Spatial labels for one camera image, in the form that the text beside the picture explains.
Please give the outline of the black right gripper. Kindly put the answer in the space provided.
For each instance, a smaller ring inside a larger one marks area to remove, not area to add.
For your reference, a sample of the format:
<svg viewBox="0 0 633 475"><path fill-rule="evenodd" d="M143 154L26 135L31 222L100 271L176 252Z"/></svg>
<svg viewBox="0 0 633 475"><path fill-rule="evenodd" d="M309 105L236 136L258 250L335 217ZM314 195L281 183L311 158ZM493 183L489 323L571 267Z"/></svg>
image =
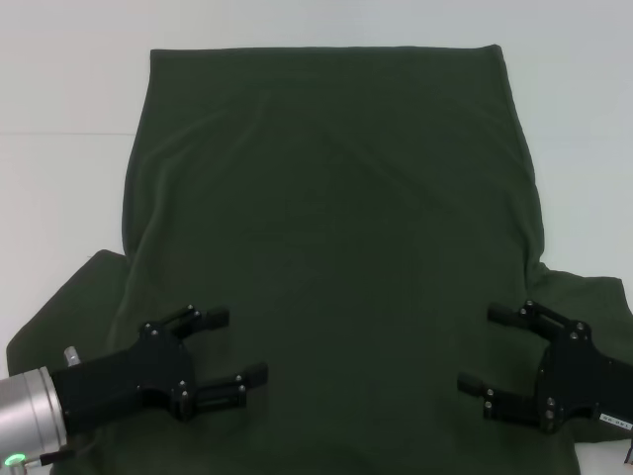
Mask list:
<svg viewBox="0 0 633 475"><path fill-rule="evenodd" d="M487 319L537 334L550 344L538 368L537 406L532 398L496 389L466 373L458 374L457 389L484 401L485 419L540 422L546 433L559 431L572 419L588 419L632 433L632 366L600 352L589 325L565 325L562 315L531 300L518 310L490 304Z"/></svg>

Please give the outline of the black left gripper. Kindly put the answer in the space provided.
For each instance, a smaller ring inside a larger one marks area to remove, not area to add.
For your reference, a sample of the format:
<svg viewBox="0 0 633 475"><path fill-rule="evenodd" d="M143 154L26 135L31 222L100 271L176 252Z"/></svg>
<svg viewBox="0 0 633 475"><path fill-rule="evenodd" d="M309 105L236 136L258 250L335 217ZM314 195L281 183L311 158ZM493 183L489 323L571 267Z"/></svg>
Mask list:
<svg viewBox="0 0 633 475"><path fill-rule="evenodd" d="M182 340L229 325L229 310L186 305L140 332L128 349L51 374L66 433L75 436L145 409L160 409L187 422L205 413L246 407L248 392L268 382L257 363L196 385L192 358Z"/></svg>

